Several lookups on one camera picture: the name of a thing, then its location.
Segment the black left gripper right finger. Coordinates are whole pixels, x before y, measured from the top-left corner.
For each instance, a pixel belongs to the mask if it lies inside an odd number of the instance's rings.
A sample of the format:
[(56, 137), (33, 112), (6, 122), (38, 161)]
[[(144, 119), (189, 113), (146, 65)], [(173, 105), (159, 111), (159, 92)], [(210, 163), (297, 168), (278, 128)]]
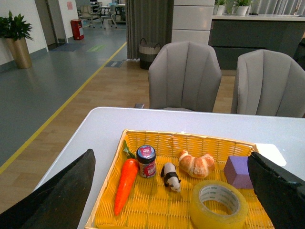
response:
[(305, 182), (258, 152), (248, 157), (254, 192), (276, 229), (305, 227)]

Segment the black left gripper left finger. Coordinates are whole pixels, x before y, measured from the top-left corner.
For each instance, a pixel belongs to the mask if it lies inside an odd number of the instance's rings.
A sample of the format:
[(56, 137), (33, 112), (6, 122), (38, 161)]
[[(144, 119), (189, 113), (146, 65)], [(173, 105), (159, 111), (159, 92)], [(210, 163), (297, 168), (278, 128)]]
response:
[(0, 215), (2, 229), (76, 229), (95, 172), (88, 149), (41, 187)]

